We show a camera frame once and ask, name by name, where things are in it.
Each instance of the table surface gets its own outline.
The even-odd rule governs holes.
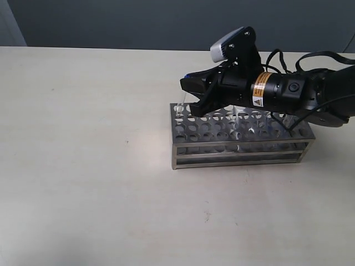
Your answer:
[[[0,266],[355,263],[355,120],[299,164],[173,171],[169,103],[208,52],[0,57]]]

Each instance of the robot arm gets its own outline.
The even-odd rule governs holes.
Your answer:
[[[201,117],[228,105],[237,105],[298,116],[288,130],[302,120],[340,127],[355,116],[355,60],[333,52],[306,54],[297,61],[297,71],[292,73],[287,70],[278,49],[270,54],[266,64],[261,64],[255,40],[251,27],[227,34],[211,47],[211,57],[215,63],[222,61],[220,65],[190,73],[180,80],[184,91],[199,98],[190,105],[192,115]],[[285,74],[268,65],[278,52]],[[317,55],[354,66],[339,71],[302,70],[300,60]],[[269,73],[267,68],[277,72]]]

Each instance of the rack hole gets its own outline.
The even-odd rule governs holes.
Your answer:
[[[214,120],[216,120],[216,121],[220,121],[220,120],[223,119],[223,115],[220,114],[219,112],[216,112],[216,113],[213,114],[212,118],[213,118]]]
[[[190,122],[195,122],[196,121],[196,118],[192,115],[189,115],[189,117],[187,117],[187,119],[190,121]]]
[[[197,134],[192,134],[192,135],[190,135],[190,140],[197,141],[197,140],[199,140],[199,137]]]
[[[217,133],[217,138],[219,140],[226,140],[226,139],[228,139],[228,135],[227,135],[226,132],[218,132]]]
[[[210,141],[213,138],[213,135],[209,132],[204,133],[202,136],[203,141]]]
[[[203,123],[201,125],[202,131],[209,131],[209,130],[211,130],[211,128],[212,128],[212,125],[210,123]]]
[[[227,110],[227,111],[233,110],[233,105],[228,105],[228,106],[224,107],[224,110]]]
[[[198,126],[197,126],[196,124],[193,124],[193,125],[190,125],[188,128],[189,128],[189,130],[191,130],[191,131],[197,131]]]

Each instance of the wall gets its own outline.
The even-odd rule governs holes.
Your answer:
[[[8,1],[30,46],[208,50],[250,25],[259,50],[340,52],[355,30],[350,0]]]
[[[6,0],[0,0],[0,45],[26,46]]]

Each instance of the orange label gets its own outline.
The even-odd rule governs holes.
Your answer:
[[[272,73],[263,72],[257,77],[254,85],[253,96],[263,97],[266,82],[271,75]]]
[[[272,73],[263,72],[261,73],[254,84],[252,102],[254,106],[263,107],[263,95],[265,90],[265,85]]]

